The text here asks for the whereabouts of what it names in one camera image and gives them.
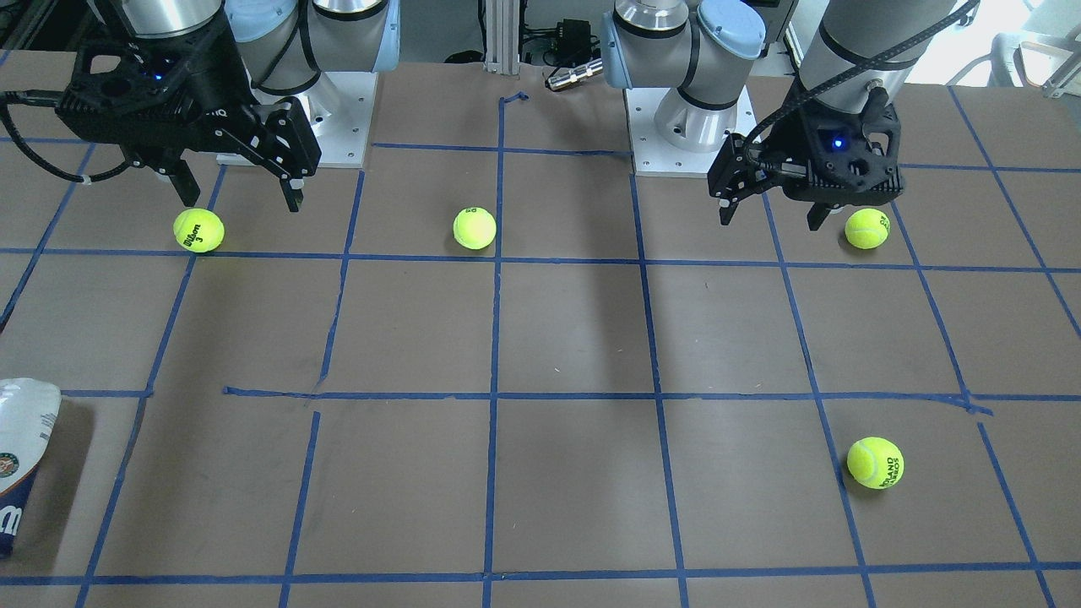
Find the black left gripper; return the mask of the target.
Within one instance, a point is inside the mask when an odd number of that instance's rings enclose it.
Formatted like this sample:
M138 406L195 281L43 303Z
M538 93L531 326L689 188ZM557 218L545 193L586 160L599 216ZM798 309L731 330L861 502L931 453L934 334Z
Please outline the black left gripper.
M740 201L780 185L812 203L808 230L818 232L838 204L888 204L904 191L902 124L888 90L872 89L854 114L819 100L784 116L763 144L728 133L708 170L708 193L728 226Z

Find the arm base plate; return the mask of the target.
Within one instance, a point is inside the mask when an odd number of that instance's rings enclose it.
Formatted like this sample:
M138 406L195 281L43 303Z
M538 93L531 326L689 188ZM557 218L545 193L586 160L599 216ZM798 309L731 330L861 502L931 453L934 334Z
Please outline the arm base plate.
M706 177L725 138L756 127L747 89L735 105L719 111L691 104L675 88L629 89L624 97L639 176Z
M321 149L323 168L362 168L378 72L322 72L296 92Z

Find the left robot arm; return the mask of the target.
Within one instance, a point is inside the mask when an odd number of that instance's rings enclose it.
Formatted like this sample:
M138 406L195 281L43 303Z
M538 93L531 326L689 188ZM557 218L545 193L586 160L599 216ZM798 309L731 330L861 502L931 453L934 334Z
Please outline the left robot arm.
M740 201L778 187L811 204L815 232L844 207L904 191L900 85L931 39L977 1L830 1L776 111L740 133L734 114L768 26L740 1L617 1L601 56L609 85L660 88L656 125L679 149L713 153L707 189L729 225Z

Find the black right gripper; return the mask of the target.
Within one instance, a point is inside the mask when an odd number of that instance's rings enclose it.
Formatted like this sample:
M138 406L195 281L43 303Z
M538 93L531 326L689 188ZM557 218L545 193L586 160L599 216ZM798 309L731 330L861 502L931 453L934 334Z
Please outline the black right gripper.
M141 155L160 149L240 155L279 180L301 211L321 149L297 97L259 105L221 10L101 10L81 41L58 118L85 141ZM186 208L201 188L184 158L160 173Z

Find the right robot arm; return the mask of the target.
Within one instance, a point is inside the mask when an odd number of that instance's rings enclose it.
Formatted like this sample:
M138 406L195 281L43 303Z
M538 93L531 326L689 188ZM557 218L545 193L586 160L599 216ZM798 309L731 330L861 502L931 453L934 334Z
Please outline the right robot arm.
M395 1L94 1L54 111L78 138L115 144L164 176L182 203L200 189L187 150L240 155L279 181L286 208L322 162L316 104L330 72L390 72Z

